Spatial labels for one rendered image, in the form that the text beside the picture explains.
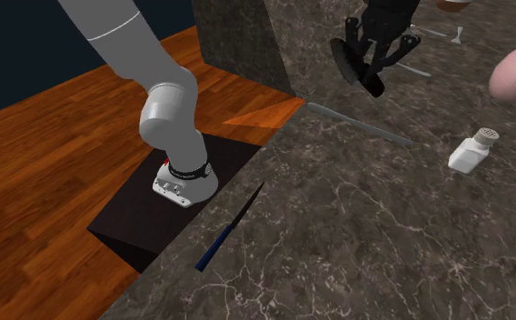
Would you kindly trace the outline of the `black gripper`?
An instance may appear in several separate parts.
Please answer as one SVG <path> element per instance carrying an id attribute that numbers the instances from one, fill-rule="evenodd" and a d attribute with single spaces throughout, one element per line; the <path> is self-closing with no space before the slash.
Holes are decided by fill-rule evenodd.
<path id="1" fill-rule="evenodd" d="M 384 67 L 392 66 L 403 59 L 421 42 L 417 35 L 401 35 L 411 24 L 421 0 L 369 0 L 362 13 L 363 34 L 377 42 L 372 61 L 363 61 L 359 48 L 360 20 L 345 19 L 345 39 L 332 38 L 330 47 L 333 59 L 342 77 L 351 85 L 358 80 L 373 96 L 383 94 L 385 86 L 378 76 Z M 399 47 L 390 55 L 391 42 L 400 36 Z"/>

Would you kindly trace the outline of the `blue handled black knife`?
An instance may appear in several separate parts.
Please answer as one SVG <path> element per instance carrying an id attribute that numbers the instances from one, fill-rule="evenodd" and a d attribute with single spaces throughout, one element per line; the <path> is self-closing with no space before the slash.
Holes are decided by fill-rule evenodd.
<path id="1" fill-rule="evenodd" d="M 198 261 L 198 263 L 194 266 L 196 270 L 199 272 L 203 272 L 205 267 L 209 264 L 209 262 L 213 259 L 215 253 L 218 251 L 218 249 L 223 244 L 224 240 L 228 237 L 228 235 L 234 230 L 236 226 L 240 223 L 240 221 L 243 219 L 247 211 L 250 209 L 251 205 L 253 204 L 254 200 L 260 194 L 261 190 L 263 189 L 264 183 L 261 183 L 259 187 L 253 192 L 253 194 L 249 197 L 249 199 L 246 201 L 244 206 L 241 208 L 241 210 L 238 212 L 236 217 L 233 219 L 233 221 L 224 228 L 224 230 L 221 232 L 221 234 L 215 239 L 213 244 L 207 249 L 205 254 L 201 257 L 201 259 Z"/>

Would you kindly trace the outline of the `grey table knife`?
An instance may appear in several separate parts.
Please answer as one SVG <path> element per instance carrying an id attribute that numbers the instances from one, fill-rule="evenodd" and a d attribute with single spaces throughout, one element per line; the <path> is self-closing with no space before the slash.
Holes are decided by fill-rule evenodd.
<path id="1" fill-rule="evenodd" d="M 324 115 L 328 115 L 330 117 L 333 117 L 335 119 L 339 119 L 339 120 L 342 120 L 350 125 L 353 125 L 353 126 L 356 126 L 358 128 L 361 128 L 362 130 L 368 132 L 368 133 L 371 133 L 371 134 L 375 134 L 375 135 L 378 135 L 380 137 L 383 137 L 383 138 L 386 138 L 386 139 L 389 139 L 391 141 L 394 141 L 394 142 L 397 142 L 397 143 L 400 143 L 400 144 L 403 144 L 403 145 L 413 145 L 414 142 L 410 139 L 407 139 L 407 138 L 404 138 L 404 137 L 401 137 L 401 136 L 398 136 L 398 135 L 395 135 L 395 134 L 392 134 L 392 133 L 389 133 L 381 128 L 378 128 L 378 127 L 375 127 L 375 126 L 372 126 L 372 125 L 367 125 L 365 123 L 362 123 L 358 120 L 355 120 L 355 119 L 352 119 L 346 115 L 342 115 L 332 109 L 329 109 L 323 105 L 318 105 L 316 103 L 307 103 L 306 104 L 307 107 L 311 108 L 312 110 L 316 111 L 316 112 L 319 112 L 321 114 L 324 114 Z"/>

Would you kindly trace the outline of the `white shaker with grey lid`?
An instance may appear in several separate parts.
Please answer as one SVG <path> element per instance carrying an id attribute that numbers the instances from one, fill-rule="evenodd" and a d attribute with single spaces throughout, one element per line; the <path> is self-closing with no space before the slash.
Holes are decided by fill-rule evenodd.
<path id="1" fill-rule="evenodd" d="M 482 127 L 473 137 L 464 139 L 451 153 L 448 167 L 463 174 L 470 173 L 490 152 L 500 138 L 493 129 Z"/>

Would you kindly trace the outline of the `brown bowl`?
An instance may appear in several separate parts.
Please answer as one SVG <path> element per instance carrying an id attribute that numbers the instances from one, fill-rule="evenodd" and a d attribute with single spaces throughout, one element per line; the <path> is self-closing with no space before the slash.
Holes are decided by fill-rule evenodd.
<path id="1" fill-rule="evenodd" d="M 447 13 L 458 13 L 471 2 L 472 0 L 435 0 L 436 7 Z"/>

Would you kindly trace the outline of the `dark robot stand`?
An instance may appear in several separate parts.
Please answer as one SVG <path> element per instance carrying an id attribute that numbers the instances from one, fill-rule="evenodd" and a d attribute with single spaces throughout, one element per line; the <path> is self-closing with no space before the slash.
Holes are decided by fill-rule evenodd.
<path id="1" fill-rule="evenodd" d="M 204 135 L 208 158 L 223 188 L 260 149 L 258 145 Z M 136 168 L 87 230 L 142 273 L 208 204 L 183 208 L 153 191 L 167 158 L 154 149 Z"/>

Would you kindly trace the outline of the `silver utensil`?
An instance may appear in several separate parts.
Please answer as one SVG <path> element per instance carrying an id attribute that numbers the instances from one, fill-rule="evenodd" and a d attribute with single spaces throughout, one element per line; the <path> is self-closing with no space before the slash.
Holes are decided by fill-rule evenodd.
<path id="1" fill-rule="evenodd" d="M 423 32 L 427 32 L 427 33 L 430 33 L 432 35 L 438 35 L 438 36 L 441 36 L 441 37 L 447 37 L 447 35 L 444 34 L 444 33 L 436 32 L 436 31 L 433 31 L 431 29 L 427 29 L 427 28 L 424 28 L 424 27 L 421 27 L 421 26 L 411 25 L 411 28 L 415 28 L 417 30 L 420 30 L 420 31 L 423 31 Z"/>
<path id="2" fill-rule="evenodd" d="M 400 66 L 400 67 L 402 67 L 402 68 L 404 68 L 404 69 L 406 69 L 406 70 L 408 70 L 410 72 L 413 72 L 413 73 L 415 73 L 417 75 L 422 75 L 422 76 L 425 76 L 425 77 L 431 77 L 432 76 L 431 74 L 429 74 L 427 72 L 421 71 L 419 69 L 416 69 L 416 68 L 413 68 L 413 67 L 401 64 L 401 63 L 396 63 L 395 65 Z"/>

